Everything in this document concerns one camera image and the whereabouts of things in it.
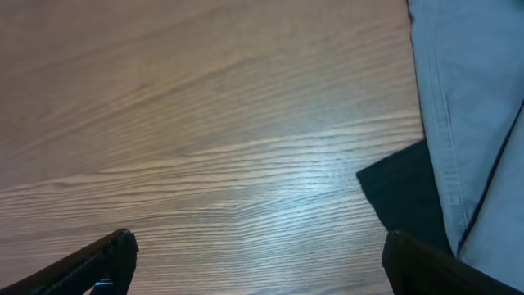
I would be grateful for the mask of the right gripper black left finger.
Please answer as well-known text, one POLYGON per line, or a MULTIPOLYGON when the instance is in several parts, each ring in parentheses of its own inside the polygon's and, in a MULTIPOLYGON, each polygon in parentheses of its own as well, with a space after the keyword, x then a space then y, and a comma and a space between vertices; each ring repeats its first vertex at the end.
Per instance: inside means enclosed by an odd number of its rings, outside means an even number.
POLYGON ((136 270, 138 244, 129 229, 98 239, 77 252, 1 289, 2 295, 126 295, 136 270))

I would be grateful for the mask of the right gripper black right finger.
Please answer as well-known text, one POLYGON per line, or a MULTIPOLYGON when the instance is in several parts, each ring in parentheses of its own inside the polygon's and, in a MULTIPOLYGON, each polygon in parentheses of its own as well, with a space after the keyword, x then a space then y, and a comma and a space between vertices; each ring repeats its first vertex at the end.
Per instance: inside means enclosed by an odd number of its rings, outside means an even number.
POLYGON ((382 266, 395 295, 520 295, 403 231, 386 236, 382 266))

